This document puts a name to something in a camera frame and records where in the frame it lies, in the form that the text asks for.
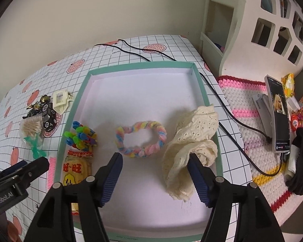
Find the beige wall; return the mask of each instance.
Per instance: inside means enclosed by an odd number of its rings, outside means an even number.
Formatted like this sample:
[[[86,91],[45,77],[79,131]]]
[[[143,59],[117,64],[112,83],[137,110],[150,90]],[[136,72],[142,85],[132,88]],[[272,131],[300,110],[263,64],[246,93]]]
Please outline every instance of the beige wall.
[[[47,63],[96,43],[183,34],[198,46],[205,0],[14,0],[0,19],[0,101]]]

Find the table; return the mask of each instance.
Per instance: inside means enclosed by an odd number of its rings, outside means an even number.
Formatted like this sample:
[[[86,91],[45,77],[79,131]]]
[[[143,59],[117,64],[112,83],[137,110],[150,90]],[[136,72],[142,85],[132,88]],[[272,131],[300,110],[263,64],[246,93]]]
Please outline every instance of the table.
[[[156,49],[175,58],[177,61],[194,62],[198,70],[202,72],[208,81],[220,95],[225,105],[229,107],[222,90],[215,77],[206,69],[202,57],[198,54],[187,38],[180,35],[150,35],[126,39],[132,46],[147,49]],[[128,47],[119,41],[109,42],[123,50],[135,52],[145,56],[151,61],[170,61],[158,53],[144,52]],[[49,63],[33,75],[25,78],[11,89],[0,103],[0,170],[9,167],[21,160],[28,162],[33,160],[31,150],[25,145],[19,136],[19,124],[22,116],[27,114],[27,105],[39,100],[41,95],[51,95],[54,91],[68,89],[76,96],[86,74],[89,70],[117,64],[143,62],[139,56],[131,55],[109,46],[95,46],[79,53],[75,53],[64,59]],[[219,120],[235,137],[241,147],[244,147],[240,131],[234,120],[227,115],[221,103],[217,100],[209,86],[204,82],[206,92],[215,111],[219,114]],[[57,150],[64,126],[70,111],[65,112],[59,119],[56,128],[49,134],[45,134],[42,149],[47,152],[49,158],[57,156]],[[251,172],[248,161],[238,151],[237,147],[220,128],[217,131],[221,150],[223,176],[231,183],[246,185],[251,182]],[[29,196],[21,203],[7,210],[7,218],[11,222],[18,221],[22,230],[20,237],[23,239],[33,219],[39,204],[47,192],[48,173],[43,174],[31,183],[28,188]],[[234,239],[238,215],[238,205],[233,205],[227,241]],[[81,230],[75,229],[77,241],[83,241]]]

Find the smartphone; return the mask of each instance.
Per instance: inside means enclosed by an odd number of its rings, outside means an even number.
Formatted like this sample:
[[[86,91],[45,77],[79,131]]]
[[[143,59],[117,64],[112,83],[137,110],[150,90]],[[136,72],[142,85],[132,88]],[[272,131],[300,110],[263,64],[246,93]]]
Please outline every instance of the smartphone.
[[[273,152],[284,153],[290,148],[289,120],[283,84],[265,76],[273,128]]]

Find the cream fabric scrunchie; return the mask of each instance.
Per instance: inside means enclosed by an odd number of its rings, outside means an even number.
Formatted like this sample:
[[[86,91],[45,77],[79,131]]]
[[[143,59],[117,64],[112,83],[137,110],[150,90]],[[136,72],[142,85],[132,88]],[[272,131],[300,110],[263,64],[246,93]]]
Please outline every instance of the cream fabric scrunchie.
[[[204,166],[211,166],[218,153],[211,140],[219,126],[214,106],[200,106],[183,115],[177,124],[176,135],[167,144],[162,161],[166,190],[174,199],[188,201],[194,185],[186,168],[190,153],[195,153]]]

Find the knitted blanket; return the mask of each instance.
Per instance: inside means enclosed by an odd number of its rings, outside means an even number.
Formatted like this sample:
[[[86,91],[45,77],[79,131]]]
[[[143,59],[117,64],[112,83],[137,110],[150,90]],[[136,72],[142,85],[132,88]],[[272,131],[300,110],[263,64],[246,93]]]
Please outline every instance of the knitted blanket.
[[[218,77],[217,81],[233,115],[244,124],[264,131],[252,96],[257,93],[267,94],[265,83],[231,76]],[[279,168],[280,156],[272,152],[272,144],[268,144],[263,135],[253,130],[242,126],[239,126],[239,129],[245,152],[251,160],[265,173],[274,173]],[[276,176],[267,177],[250,165],[252,179],[263,192],[279,225],[282,225],[303,201],[303,196],[288,191],[283,174],[285,166],[283,163],[280,173]]]

